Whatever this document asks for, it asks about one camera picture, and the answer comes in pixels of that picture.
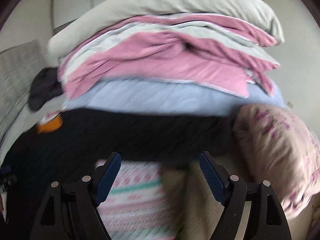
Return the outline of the pink and grey folded blanket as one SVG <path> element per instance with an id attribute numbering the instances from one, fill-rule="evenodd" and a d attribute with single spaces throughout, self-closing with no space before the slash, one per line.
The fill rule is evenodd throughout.
<path id="1" fill-rule="evenodd" d="M 273 95 L 266 72 L 279 64 L 264 49 L 276 44 L 263 29 L 221 14 L 134 16 L 75 47 L 57 78 L 69 99 L 114 77 L 195 83 L 241 98 L 249 96 L 247 85 L 253 82 Z"/>

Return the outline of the dark navy puffer jacket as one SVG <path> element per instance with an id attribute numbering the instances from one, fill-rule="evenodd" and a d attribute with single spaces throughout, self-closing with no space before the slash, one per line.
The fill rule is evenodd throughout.
<path id="1" fill-rule="evenodd" d="M 63 94 L 57 70 L 56 67 L 43 68 L 33 79 L 28 99 L 31 111 L 39 111 L 45 103 Z"/>

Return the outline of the beige pillow on top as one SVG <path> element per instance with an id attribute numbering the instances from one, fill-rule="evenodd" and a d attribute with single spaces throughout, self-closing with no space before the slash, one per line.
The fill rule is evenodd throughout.
<path id="1" fill-rule="evenodd" d="M 244 20 L 275 38 L 285 37 L 272 8 L 262 0 L 106 0 L 86 12 L 48 42 L 51 57 L 67 56 L 97 32 L 133 16 L 208 12 Z"/>

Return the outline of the pink floral pillow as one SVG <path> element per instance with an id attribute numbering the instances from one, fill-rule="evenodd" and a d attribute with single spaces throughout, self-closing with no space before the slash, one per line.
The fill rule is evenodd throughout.
<path id="1" fill-rule="evenodd" d="M 287 219 L 296 218 L 319 193 L 319 140 L 291 109 L 241 107 L 233 127 L 256 182 L 271 182 Z"/>

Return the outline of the light blue folded blanket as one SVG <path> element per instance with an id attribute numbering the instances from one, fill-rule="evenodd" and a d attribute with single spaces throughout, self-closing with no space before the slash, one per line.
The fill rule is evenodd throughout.
<path id="1" fill-rule="evenodd" d="M 103 80 L 84 95 L 65 102 L 68 109 L 90 108 L 144 114 L 236 115 L 244 105 L 265 103 L 284 108 L 281 91 L 267 95 L 258 85 L 247 85 L 249 96 L 240 98 L 193 83 L 167 83 L 142 79 Z"/>

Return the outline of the patterned pink teal blanket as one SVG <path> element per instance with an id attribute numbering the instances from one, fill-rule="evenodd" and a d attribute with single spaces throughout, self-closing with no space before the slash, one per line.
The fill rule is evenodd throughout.
<path id="1" fill-rule="evenodd" d="M 122 161 L 107 199 L 98 206 L 112 239 L 176 237 L 160 174 L 158 163 Z"/>

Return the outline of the black quilted jacket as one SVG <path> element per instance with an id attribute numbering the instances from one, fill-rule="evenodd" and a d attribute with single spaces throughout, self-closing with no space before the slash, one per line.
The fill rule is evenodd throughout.
<path id="1" fill-rule="evenodd" d="M 9 187 L 5 239 L 28 239 L 49 185 L 72 183 L 94 171 L 99 159 L 118 152 L 129 161 L 184 164 L 203 151 L 222 151 L 231 134 L 227 117 L 151 116 L 76 109 L 62 126 L 22 133 L 6 154 L 16 181 Z"/>

